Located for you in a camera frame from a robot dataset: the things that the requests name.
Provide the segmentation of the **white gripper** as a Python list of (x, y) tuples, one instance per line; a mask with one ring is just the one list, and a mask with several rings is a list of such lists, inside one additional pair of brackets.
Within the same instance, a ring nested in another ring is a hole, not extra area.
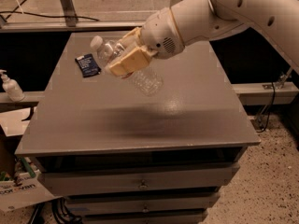
[[(127, 49), (106, 66), (106, 71), (114, 77), (124, 77), (148, 67), (154, 56), (168, 59), (185, 48), (170, 7), (149, 16), (142, 28), (136, 27), (119, 42)], [(140, 46), (142, 42), (146, 46), (128, 48), (132, 44)]]

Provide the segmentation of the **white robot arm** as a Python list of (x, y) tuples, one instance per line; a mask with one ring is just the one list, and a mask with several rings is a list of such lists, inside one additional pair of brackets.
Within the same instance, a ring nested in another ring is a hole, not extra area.
[(248, 26), (299, 70), (298, 0), (182, 0), (148, 17), (141, 27), (123, 36), (124, 52), (107, 63), (107, 71), (122, 77), (168, 59), (190, 44), (229, 36)]

